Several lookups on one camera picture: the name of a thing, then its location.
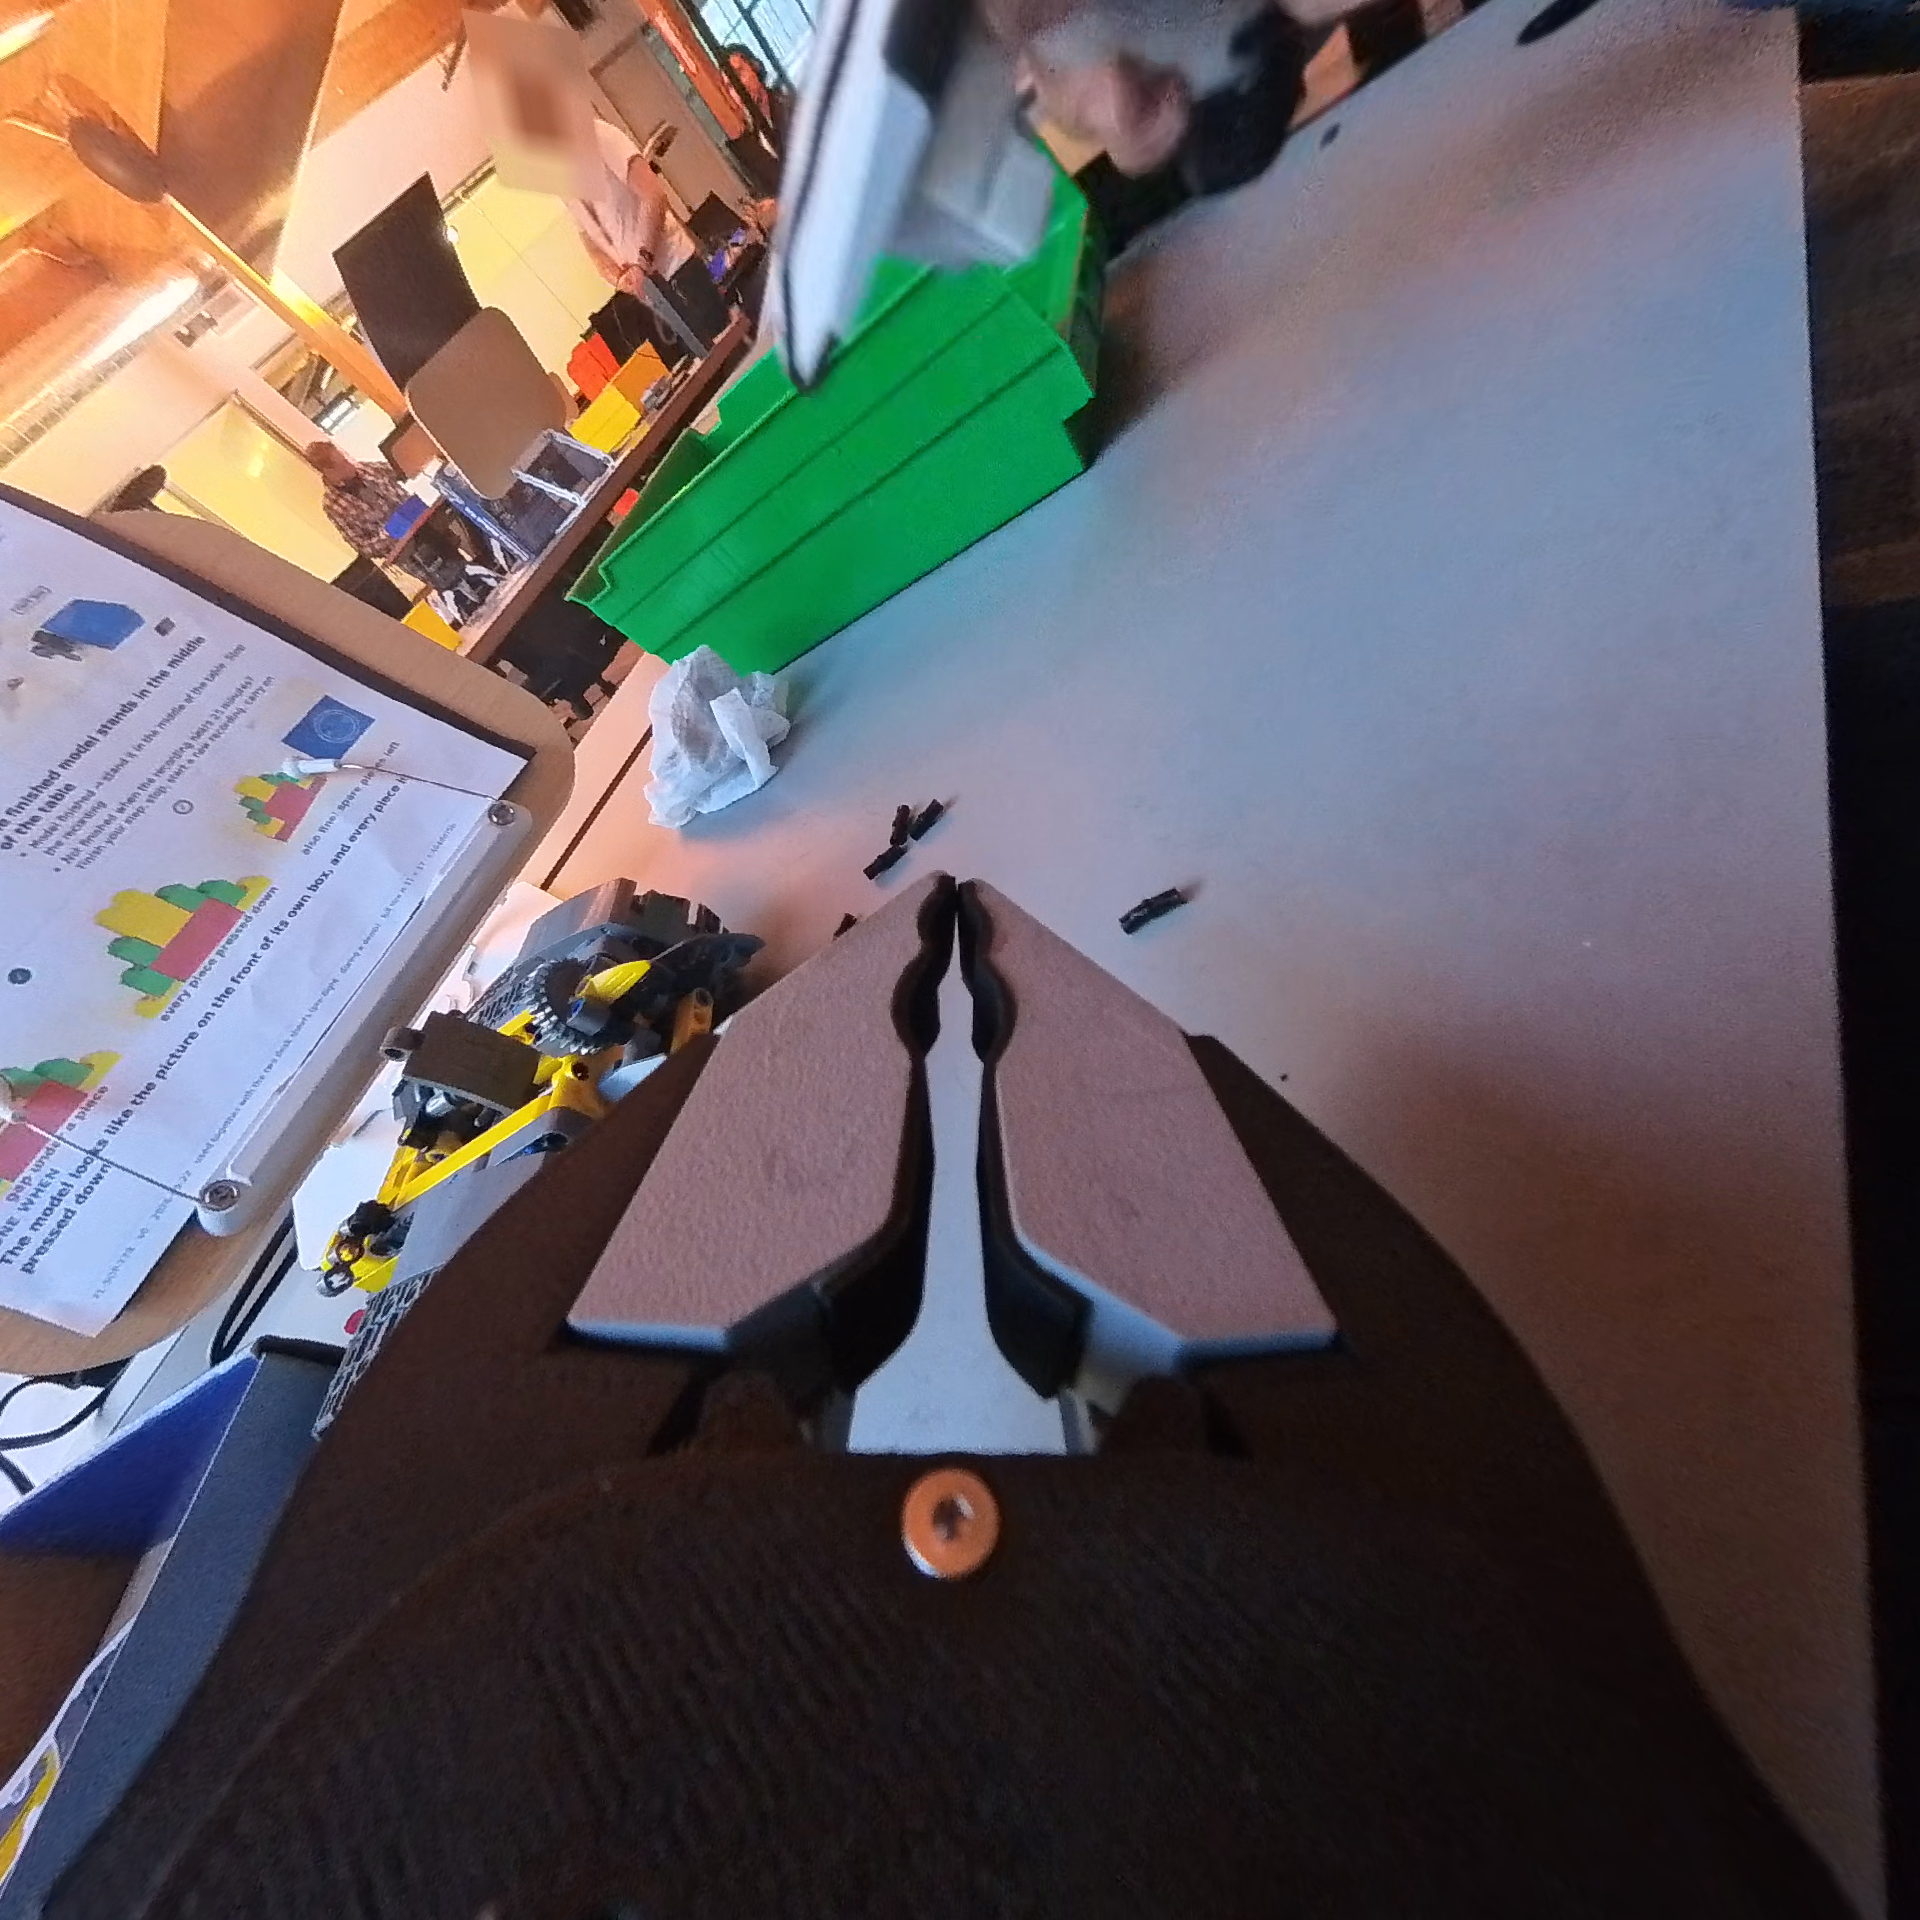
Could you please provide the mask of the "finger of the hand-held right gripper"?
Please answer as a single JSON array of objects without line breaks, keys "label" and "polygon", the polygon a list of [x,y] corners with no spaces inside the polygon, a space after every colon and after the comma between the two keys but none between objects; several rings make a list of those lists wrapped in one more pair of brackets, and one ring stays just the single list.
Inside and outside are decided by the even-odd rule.
[{"label": "finger of the hand-held right gripper", "polygon": [[780,363],[813,388],[883,261],[976,267],[966,225],[926,180],[971,22],[961,3],[826,3],[813,20],[780,174],[768,299]]},{"label": "finger of the hand-held right gripper", "polygon": [[1025,122],[1014,60],[957,60],[916,167],[916,261],[1017,269],[1043,245],[1056,174]]}]

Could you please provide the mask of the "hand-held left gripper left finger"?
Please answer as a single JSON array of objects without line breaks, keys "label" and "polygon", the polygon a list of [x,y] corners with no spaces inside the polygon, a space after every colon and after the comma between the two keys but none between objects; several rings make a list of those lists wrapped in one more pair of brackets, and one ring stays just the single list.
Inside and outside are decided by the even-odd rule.
[{"label": "hand-held left gripper left finger", "polygon": [[923,1297],[954,925],[954,878],[921,876],[732,1017],[572,1332],[734,1358],[899,1350]]}]

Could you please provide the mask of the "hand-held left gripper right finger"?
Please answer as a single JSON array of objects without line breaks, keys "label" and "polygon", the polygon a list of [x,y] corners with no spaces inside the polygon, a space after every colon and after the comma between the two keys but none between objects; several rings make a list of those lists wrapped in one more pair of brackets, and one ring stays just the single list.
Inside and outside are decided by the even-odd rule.
[{"label": "hand-held left gripper right finger", "polygon": [[1040,1399],[1330,1350],[1335,1317],[1188,1034],[984,880],[955,897],[995,1347]]}]

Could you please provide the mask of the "yellow grey toy bulldozer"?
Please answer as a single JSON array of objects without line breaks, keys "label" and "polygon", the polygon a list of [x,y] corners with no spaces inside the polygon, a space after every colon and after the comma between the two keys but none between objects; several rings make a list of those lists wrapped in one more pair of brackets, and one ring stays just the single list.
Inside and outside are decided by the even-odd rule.
[{"label": "yellow grey toy bulldozer", "polygon": [[612,878],[545,902],[461,1002],[390,1029],[370,1116],[295,1198],[321,1295],[391,1285],[415,1230],[478,1210],[482,1176],[562,1152],[743,998],[762,938],[671,892]]}]

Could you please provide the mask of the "green plastic bin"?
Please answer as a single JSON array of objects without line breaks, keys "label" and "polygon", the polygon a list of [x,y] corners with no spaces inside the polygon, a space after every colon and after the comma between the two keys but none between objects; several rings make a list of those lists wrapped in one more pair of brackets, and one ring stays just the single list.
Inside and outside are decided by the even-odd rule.
[{"label": "green plastic bin", "polygon": [[690,429],[569,600],[641,653],[773,673],[1078,479],[1092,451],[1106,240],[1050,168],[1014,269],[885,258],[821,380],[766,353]]}]

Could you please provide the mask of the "grey desk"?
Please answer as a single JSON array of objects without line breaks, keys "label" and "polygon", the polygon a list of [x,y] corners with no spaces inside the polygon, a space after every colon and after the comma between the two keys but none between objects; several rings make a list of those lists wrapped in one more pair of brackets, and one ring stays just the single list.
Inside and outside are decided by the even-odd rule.
[{"label": "grey desk", "polygon": [[1232,1048],[1500,1311],[1722,1716],[1886,1909],[1790,4],[1485,4],[1113,269],[1103,442],[804,656],[682,833],[525,876],[786,968],[984,878]]}]

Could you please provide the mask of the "person's right hand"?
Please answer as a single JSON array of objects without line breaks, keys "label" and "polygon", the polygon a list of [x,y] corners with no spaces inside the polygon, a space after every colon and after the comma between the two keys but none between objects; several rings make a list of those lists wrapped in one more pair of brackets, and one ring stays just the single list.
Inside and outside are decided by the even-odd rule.
[{"label": "person's right hand", "polygon": [[1333,22],[1321,4],[990,3],[976,14],[1014,56],[1040,129],[1125,178],[1171,167],[1204,101],[1233,86],[1274,83],[1260,120],[1285,132]]}]

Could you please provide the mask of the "yellow storage bin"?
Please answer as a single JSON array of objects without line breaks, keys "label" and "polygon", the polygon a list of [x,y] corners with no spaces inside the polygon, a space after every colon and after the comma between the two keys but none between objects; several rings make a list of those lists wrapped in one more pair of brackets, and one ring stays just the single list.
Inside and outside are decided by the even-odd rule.
[{"label": "yellow storage bin", "polygon": [[638,445],[678,392],[682,363],[670,365],[658,347],[643,345],[586,395],[566,433],[584,449],[612,461]]}]

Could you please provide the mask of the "scattered black toy pins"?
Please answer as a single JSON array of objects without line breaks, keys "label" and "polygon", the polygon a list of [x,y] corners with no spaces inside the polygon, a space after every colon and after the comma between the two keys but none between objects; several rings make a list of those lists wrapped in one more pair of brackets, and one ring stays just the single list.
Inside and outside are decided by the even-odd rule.
[{"label": "scattered black toy pins", "polygon": [[[861,878],[877,884],[887,878],[909,853],[948,817],[948,804],[932,799],[926,804],[897,804],[887,825],[883,847],[859,869]],[[1116,925],[1128,938],[1140,935],[1168,916],[1175,914],[1189,901],[1196,888],[1192,884],[1174,884],[1140,898],[1117,914]]]}]

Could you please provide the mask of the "crumpled white tissue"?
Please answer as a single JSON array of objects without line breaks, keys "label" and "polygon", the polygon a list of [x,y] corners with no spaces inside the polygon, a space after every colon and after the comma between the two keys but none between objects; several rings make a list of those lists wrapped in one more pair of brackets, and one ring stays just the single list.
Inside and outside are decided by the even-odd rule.
[{"label": "crumpled white tissue", "polygon": [[764,789],[791,721],[776,674],[737,673],[712,646],[671,663],[645,697],[649,772],[641,797],[654,829],[682,830]]}]

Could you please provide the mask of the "instruction sheet board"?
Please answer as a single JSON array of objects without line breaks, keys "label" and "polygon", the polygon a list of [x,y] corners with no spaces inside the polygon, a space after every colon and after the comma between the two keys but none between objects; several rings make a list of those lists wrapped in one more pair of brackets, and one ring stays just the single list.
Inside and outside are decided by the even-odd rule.
[{"label": "instruction sheet board", "polygon": [[4,1377],[235,1282],[569,790],[532,694],[252,540],[4,490]]}]

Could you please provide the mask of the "navy box base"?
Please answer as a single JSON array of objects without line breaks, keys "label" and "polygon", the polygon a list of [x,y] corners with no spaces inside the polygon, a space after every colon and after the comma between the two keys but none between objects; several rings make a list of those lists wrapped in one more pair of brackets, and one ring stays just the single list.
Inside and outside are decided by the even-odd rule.
[{"label": "navy box base", "polygon": [[53,1917],[89,1859],[134,1874],[141,1917],[219,1806],[258,1709],[199,1741],[193,1712],[323,1430],[377,1348],[366,1325],[346,1347],[261,1338],[114,1430],[4,1515],[6,1574],[112,1573],[103,1623],[4,1786],[4,1917]]}]

